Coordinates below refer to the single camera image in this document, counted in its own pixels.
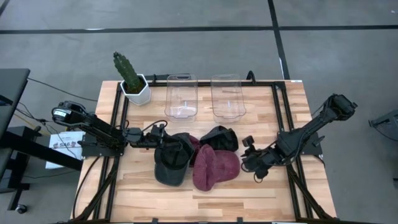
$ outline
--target plant pot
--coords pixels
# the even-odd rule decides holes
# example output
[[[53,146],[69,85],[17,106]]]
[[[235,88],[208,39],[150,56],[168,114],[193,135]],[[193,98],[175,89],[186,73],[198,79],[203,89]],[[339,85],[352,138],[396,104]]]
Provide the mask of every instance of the plant pot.
[[[140,93],[138,94],[129,94],[126,92],[124,89],[124,80],[123,82],[120,83],[120,87],[122,88],[122,91],[124,93],[124,96],[129,98],[129,100],[134,103],[135,105],[141,106],[146,103],[150,102],[150,89],[149,85],[147,83],[147,80],[145,79],[145,76],[143,74],[137,74],[142,81],[145,83],[145,87],[141,90]]]

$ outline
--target wooden tabletop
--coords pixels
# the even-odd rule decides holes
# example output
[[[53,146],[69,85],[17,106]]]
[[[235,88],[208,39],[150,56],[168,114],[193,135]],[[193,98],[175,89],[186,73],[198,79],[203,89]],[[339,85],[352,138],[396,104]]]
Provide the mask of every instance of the wooden tabletop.
[[[96,114],[110,122],[117,81],[105,81],[99,94]],[[290,109],[294,125],[299,128],[311,120],[310,109],[302,82],[286,81]],[[144,106],[129,104],[127,119],[130,127],[144,128],[164,114],[166,87],[153,87],[151,102]],[[272,143],[278,132],[275,106],[270,87],[243,87],[246,114],[240,122],[224,125],[233,128],[239,138],[237,155],[245,148],[241,140],[252,135],[257,148]],[[279,100],[288,127],[281,92]],[[119,104],[117,122],[122,113],[123,98]],[[168,134],[189,132],[200,138],[218,124],[213,121],[210,87],[198,87],[198,114],[194,123],[171,123]],[[94,158],[86,158],[81,170],[80,182]],[[323,164],[313,156],[302,156],[309,191],[331,216],[335,209]],[[76,206],[80,214],[98,188],[103,158],[99,159],[83,184]],[[121,158],[113,202],[112,222],[233,222],[243,217],[248,222],[294,221],[292,199],[287,173],[284,167],[273,167],[261,184],[253,181],[253,173],[240,172],[227,182],[217,183],[209,192],[202,192],[192,183],[192,168],[188,168],[183,184],[171,187],[159,183],[154,177],[154,149],[127,147]],[[301,214],[305,217],[302,195],[297,188]],[[105,192],[99,217],[104,217],[108,193]]]

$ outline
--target cactus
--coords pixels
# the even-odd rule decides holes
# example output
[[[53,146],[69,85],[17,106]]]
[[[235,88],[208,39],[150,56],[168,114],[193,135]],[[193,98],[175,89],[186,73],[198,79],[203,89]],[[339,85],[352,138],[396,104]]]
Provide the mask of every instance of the cactus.
[[[130,61],[119,52],[113,53],[114,66],[123,77],[126,83],[126,91],[131,94],[138,94],[144,88],[144,84],[134,71]]]

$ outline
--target concrete floor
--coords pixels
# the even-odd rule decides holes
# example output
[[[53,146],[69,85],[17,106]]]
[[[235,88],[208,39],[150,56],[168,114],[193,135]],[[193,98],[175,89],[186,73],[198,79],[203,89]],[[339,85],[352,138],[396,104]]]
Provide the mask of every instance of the concrete floor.
[[[398,24],[394,0],[277,0],[275,9],[280,26]],[[263,0],[11,0],[0,16],[0,30],[271,24]],[[398,144],[371,129],[368,120],[398,109],[398,30],[282,31],[281,36],[290,77],[303,80],[312,111],[332,93],[359,105],[349,121],[320,131],[326,136],[322,148],[338,216],[396,223],[398,190],[392,176],[398,170]],[[26,67],[31,78],[97,98],[103,80],[120,79],[112,63],[115,50],[144,74],[190,72],[204,79],[218,73],[243,77],[253,70],[258,79],[282,78],[273,31],[0,35],[0,68]],[[39,104],[43,98],[46,103]],[[21,99],[33,115],[46,119],[63,100],[81,102],[89,110],[96,106],[32,82]],[[22,124],[18,119],[11,123]],[[31,159],[26,175],[63,171],[44,170],[43,161]],[[35,183],[21,197],[29,212],[6,211],[11,194],[1,194],[1,220],[67,220],[78,176],[26,178]]]

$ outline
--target clear plastic container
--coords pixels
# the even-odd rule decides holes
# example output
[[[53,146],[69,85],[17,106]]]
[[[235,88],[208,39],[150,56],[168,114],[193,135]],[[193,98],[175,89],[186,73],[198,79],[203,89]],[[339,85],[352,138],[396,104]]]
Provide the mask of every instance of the clear plastic container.
[[[239,121],[246,114],[239,75],[213,75],[211,101],[214,121],[217,123]]]
[[[166,109],[172,122],[192,122],[198,113],[198,78],[194,75],[167,77]]]

